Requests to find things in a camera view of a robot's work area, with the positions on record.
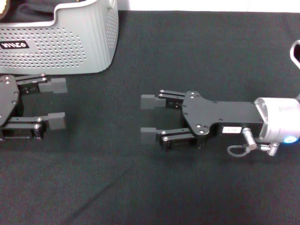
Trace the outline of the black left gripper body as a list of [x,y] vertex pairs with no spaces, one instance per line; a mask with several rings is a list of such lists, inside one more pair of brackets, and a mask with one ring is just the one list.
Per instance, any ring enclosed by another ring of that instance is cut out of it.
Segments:
[[0,77],[0,141],[6,139],[4,127],[12,117],[23,116],[23,101],[16,78],[13,75],[3,75]]

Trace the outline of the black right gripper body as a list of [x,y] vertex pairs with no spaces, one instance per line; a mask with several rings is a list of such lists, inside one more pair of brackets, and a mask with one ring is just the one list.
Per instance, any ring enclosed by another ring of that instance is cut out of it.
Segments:
[[196,138],[196,147],[204,149],[206,142],[220,135],[234,136],[241,131],[223,131],[249,128],[254,138],[259,136],[263,119],[252,102],[213,101],[196,91],[185,93],[182,116]]

